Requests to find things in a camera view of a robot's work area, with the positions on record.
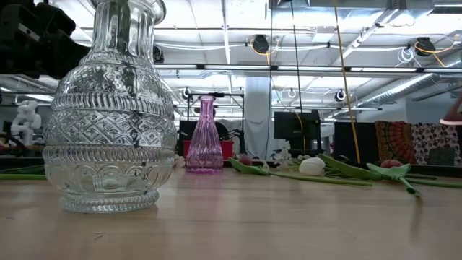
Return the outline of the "red artificial tulip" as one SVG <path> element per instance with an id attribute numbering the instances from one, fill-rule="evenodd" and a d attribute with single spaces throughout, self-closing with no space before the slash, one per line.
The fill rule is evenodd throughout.
<path id="1" fill-rule="evenodd" d="M 385 160 L 379 166 L 372 163 L 367 163 L 366 166 L 379 174 L 383 180 L 399 182 L 406 187 L 409 194 L 420 197 L 420 192 L 405 179 L 411 169 L 410 164 L 403 164 L 398 160 Z"/>
<path id="2" fill-rule="evenodd" d="M 312 181 L 318 183 L 330 183 L 330 184 L 339 184 L 339 185 L 352 185 L 352 186 L 366 186 L 371 187 L 372 183 L 367 181 L 349 181 L 340 178 L 329 178 L 323 176 L 300 176 L 300 175 L 290 175 L 290 174 L 282 174 L 282 173 L 272 173 L 270 171 L 264 170 L 261 166 L 250 166 L 244 165 L 238 160 L 235 160 L 231 157 L 228 158 L 231 163 L 231 166 L 239 170 L 241 173 L 244 174 L 251 174 L 257 176 L 277 176 L 280 178 L 288 178 L 298 181 Z"/>

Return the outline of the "white artificial flower spray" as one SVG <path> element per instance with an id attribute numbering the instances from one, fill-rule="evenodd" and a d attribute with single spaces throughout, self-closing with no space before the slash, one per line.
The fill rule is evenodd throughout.
<path id="1" fill-rule="evenodd" d="M 290 143 L 285 139 L 278 141 L 278 149 L 273 155 L 276 168 L 281 170 L 298 170 L 303 160 L 309 159 L 309 155 L 298 155 L 293 157 L 289 152 L 291 149 Z"/>

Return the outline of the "pink ribbed glass vase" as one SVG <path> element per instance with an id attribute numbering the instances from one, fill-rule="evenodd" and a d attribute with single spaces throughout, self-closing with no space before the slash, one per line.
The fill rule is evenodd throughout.
<path id="1" fill-rule="evenodd" d="M 214 121 L 211 95 L 199 97 L 200 115 L 186 156 L 186 169 L 195 174 L 219 174 L 223 168 L 222 147 Z"/>

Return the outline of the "clear patterned glass vase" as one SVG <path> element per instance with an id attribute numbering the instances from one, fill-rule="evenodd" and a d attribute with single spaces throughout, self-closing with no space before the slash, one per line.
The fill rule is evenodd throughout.
<path id="1" fill-rule="evenodd" d="M 153 205 L 176 145 L 172 97 L 154 67 L 163 0 L 91 0 L 93 43 L 58 84 L 44 128 L 48 181 L 73 212 Z"/>

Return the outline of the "red plastic bin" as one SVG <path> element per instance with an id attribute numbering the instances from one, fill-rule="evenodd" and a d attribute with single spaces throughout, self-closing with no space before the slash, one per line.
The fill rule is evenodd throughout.
<path id="1" fill-rule="evenodd" d="M 186 158 L 186 156 L 188 154 L 190 144 L 191 144 L 190 140 L 183 140 L 182 152 L 183 152 L 183 157 L 184 158 Z M 234 142 L 233 141 L 221 141 L 220 144 L 221 144 L 222 155 L 223 155 L 224 160 L 227 160 L 229 157 L 232 157 L 234 155 L 234 152 L 233 152 L 233 144 L 234 144 Z"/>

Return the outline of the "black monitor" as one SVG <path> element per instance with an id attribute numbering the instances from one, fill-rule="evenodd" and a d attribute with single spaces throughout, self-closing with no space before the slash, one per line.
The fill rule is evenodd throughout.
<path id="1" fill-rule="evenodd" d="M 352 125 L 349 122 L 334 124 L 334 155 L 343 155 L 353 163 L 357 163 L 358 146 L 361 163 L 375 163 L 379 161 L 378 141 L 374 123 L 355 123 L 357 141 L 354 140 Z"/>
<path id="2" fill-rule="evenodd" d="M 320 152 L 321 120 L 318 111 L 275 112 L 274 138 L 287 140 L 291 149 L 296 152 Z"/>

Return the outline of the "white artificial tulip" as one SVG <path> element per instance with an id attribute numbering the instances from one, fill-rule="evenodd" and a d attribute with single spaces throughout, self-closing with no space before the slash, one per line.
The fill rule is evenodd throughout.
<path id="1" fill-rule="evenodd" d="M 444 188 L 462 189 L 462 183 L 444 182 L 428 178 L 412 177 L 408 174 L 411 169 L 410 164 L 380 167 L 367 163 L 367 170 L 353 165 L 348 165 L 325 155 L 311 157 L 300 163 L 299 171 L 311 176 L 333 176 L 338 178 L 353 178 L 364 181 L 397 181 L 407 187 L 414 189 L 411 185 L 420 184 L 426 186 L 436 186 Z"/>

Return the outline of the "orange patterned cloth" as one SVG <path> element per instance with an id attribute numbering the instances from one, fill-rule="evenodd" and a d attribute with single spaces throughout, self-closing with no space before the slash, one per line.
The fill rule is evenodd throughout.
<path id="1" fill-rule="evenodd" d="M 381 162 L 398 160 L 401 163 L 416 162 L 411 124 L 404 121 L 376 121 L 378 155 Z"/>

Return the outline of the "white dark patterned cloth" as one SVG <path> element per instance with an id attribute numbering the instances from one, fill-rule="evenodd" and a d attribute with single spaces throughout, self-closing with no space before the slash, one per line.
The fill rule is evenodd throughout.
<path id="1" fill-rule="evenodd" d="M 418 165 L 462 166 L 462 149 L 454 126 L 418 123 L 411 126 Z"/>

